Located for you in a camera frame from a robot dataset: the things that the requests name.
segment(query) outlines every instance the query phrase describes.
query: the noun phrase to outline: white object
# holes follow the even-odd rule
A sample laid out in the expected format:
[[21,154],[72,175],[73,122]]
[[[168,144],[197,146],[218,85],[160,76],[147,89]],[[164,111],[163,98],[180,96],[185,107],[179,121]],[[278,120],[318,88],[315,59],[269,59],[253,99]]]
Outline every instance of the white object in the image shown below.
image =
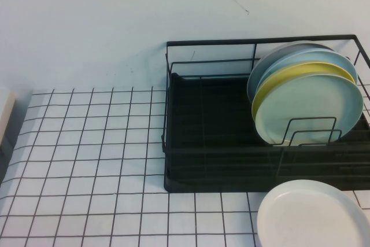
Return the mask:
[[257,216],[263,247],[369,247],[370,224],[347,195],[325,183],[294,180],[276,186]]

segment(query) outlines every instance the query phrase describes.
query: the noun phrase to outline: light blue plate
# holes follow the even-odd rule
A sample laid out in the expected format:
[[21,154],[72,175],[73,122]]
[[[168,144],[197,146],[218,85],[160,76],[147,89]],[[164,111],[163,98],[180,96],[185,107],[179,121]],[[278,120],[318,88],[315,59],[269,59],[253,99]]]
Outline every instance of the light blue plate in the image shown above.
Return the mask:
[[291,64],[294,64],[296,62],[303,61],[322,61],[337,65],[348,71],[348,73],[352,75],[355,83],[357,84],[357,72],[350,60],[332,50],[315,48],[295,51],[274,62],[262,75],[260,82],[258,83],[256,92],[260,85],[262,84],[262,82],[277,70],[289,66]]
[[[289,79],[264,98],[256,114],[256,129],[270,144],[283,142],[289,120],[302,117],[336,117],[334,129],[348,133],[359,120],[363,98],[348,79],[328,73],[307,73]],[[333,119],[305,119],[291,122],[283,146],[289,145],[295,131],[331,130]],[[299,132],[291,145],[327,143],[330,131]],[[331,141],[339,138],[334,131]]]

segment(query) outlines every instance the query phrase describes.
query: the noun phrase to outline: white plate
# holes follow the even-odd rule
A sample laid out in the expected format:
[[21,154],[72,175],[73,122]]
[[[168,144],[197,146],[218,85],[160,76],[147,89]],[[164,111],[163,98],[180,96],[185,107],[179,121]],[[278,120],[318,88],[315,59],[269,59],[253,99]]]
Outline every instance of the white plate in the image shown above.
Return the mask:
[[282,46],[271,50],[268,54],[263,56],[263,58],[258,61],[257,65],[254,66],[248,78],[247,94],[249,101],[253,101],[261,76],[275,61],[292,52],[311,48],[332,50],[329,47],[322,45],[321,43],[311,42],[309,40],[300,40],[296,42],[285,43]]
[[347,195],[325,183],[294,180],[276,186],[257,216],[263,247],[369,247],[370,224]]

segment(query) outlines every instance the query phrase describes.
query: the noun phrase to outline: mint green plate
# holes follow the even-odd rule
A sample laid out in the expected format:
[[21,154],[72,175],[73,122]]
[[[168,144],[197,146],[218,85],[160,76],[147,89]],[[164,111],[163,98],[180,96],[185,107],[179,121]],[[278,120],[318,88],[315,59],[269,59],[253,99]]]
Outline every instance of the mint green plate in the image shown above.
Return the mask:
[[[359,120],[363,98],[358,87],[348,79],[329,73],[307,73],[276,86],[262,101],[256,114],[256,129],[270,144],[283,142],[289,120],[302,117],[336,117],[334,129],[347,134]],[[295,131],[331,130],[333,119],[305,119],[291,122],[283,146],[290,144]],[[299,132],[291,146],[327,143],[330,131]],[[334,131],[331,141],[339,138]]]

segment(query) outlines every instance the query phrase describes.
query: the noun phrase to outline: stack of plates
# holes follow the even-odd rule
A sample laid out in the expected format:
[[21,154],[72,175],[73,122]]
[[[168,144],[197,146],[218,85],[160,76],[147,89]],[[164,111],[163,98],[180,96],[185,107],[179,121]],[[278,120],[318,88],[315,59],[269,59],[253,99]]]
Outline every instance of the stack of plates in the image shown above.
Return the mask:
[[300,41],[278,47],[260,59],[248,80],[257,132],[284,146],[335,141],[361,116],[356,84],[351,61],[327,46]]

